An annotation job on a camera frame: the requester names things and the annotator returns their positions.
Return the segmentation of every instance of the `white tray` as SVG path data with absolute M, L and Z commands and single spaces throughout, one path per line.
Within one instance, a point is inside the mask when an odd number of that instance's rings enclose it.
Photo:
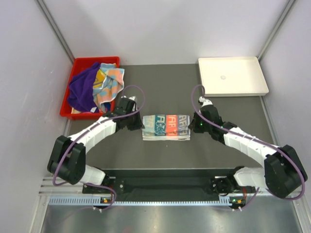
M 269 92 L 257 57 L 199 58 L 205 96 L 263 96 Z

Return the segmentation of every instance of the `red wire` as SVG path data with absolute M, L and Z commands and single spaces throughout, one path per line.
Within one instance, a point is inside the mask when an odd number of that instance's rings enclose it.
M 246 197 L 247 197 L 247 192 L 246 192 L 246 188 L 242 188 L 243 190 L 243 198 L 246 200 Z

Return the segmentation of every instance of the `purple cloth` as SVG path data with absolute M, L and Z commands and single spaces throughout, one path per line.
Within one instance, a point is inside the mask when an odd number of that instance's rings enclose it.
M 93 100 L 93 84 L 100 66 L 101 64 L 95 62 L 92 67 L 72 78 L 69 83 L 70 95 L 67 101 L 74 109 L 80 112 L 90 112 L 92 108 L 96 107 L 95 112 L 99 112 Z

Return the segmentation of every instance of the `white cable clip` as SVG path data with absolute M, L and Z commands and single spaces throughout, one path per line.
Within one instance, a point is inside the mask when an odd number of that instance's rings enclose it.
M 240 139 L 240 151 L 241 151 L 241 142 L 242 142 L 242 140 L 244 139 L 246 137 L 246 133 L 244 133 L 244 135 L 243 135 L 243 137 Z
M 93 142 L 92 142 L 92 147 L 94 146 L 94 141 L 95 141 L 95 133 L 93 132 L 93 130 L 91 130 L 91 127 L 90 128 L 88 128 L 87 129 L 88 131 L 89 131 L 89 133 L 92 135 L 92 136 L 89 136 L 89 135 L 86 135 L 86 143 L 85 143 L 85 146 L 86 146 L 86 144 L 87 144 L 87 142 L 88 142 L 88 139 L 87 138 L 89 138 L 90 140 L 92 140 Z
M 247 146 L 247 155 L 249 155 L 249 150 L 248 150 L 248 149 L 249 149 L 249 146 L 248 146 L 248 145 L 249 145 L 255 138 L 256 138 L 256 137 L 253 136 L 252 139 L 251 139 L 251 140 L 247 143 L 247 145 L 246 145 L 246 146 Z
M 97 121 L 98 124 L 102 125 L 101 120 Z

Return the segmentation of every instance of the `colorful towel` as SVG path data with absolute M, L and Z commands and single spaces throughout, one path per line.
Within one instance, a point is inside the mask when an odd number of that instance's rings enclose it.
M 103 112 L 106 104 L 124 89 L 123 76 L 124 69 L 116 68 L 116 64 L 102 63 L 97 71 L 93 84 L 93 100 Z
M 144 116 L 143 140 L 190 140 L 188 115 Z
M 72 78 L 69 83 L 70 95 L 67 101 L 73 109 L 79 112 L 99 112 L 92 95 L 93 84 L 99 68 L 100 64 L 95 62 L 92 67 Z

